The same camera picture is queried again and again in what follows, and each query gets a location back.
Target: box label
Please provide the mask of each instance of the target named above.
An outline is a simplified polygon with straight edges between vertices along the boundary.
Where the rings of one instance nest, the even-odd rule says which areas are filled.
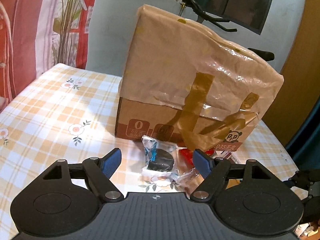
[[[140,138],[148,133],[150,123],[139,119],[130,119],[125,134],[131,138]]]
[[[173,130],[172,125],[158,123],[153,130],[152,137],[160,141],[169,141]]]

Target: pink curtain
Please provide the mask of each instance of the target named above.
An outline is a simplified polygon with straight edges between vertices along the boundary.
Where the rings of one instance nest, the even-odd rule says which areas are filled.
[[[94,1],[0,0],[0,97],[10,102],[57,63],[85,68]]]

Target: metal screw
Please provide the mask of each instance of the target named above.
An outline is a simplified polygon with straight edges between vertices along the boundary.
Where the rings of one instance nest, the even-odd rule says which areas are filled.
[[[121,197],[121,193],[118,191],[108,191],[105,193],[105,197],[109,199],[117,199]]]
[[[199,199],[204,199],[209,197],[209,193],[205,192],[205,191],[196,191],[195,193],[193,193],[193,196]]]

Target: brown packing tape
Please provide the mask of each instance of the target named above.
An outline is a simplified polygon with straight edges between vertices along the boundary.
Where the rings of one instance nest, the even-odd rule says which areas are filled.
[[[249,112],[251,107],[257,102],[259,96],[250,93],[242,102],[237,113],[231,114],[218,125],[212,125],[204,128],[200,134],[194,133],[193,130],[199,118],[206,96],[212,85],[214,76],[205,73],[196,73],[191,90],[185,99],[182,111],[178,111],[175,117],[168,122],[171,125],[177,121],[178,129],[181,136],[190,150],[199,148],[202,151],[209,150],[222,142],[230,130],[241,130],[258,116],[254,112]]]

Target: panda logo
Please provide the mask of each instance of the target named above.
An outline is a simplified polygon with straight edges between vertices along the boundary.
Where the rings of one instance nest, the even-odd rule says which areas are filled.
[[[242,132],[237,132],[237,131],[229,131],[228,136],[223,140],[224,142],[238,142],[238,138],[242,135]]]

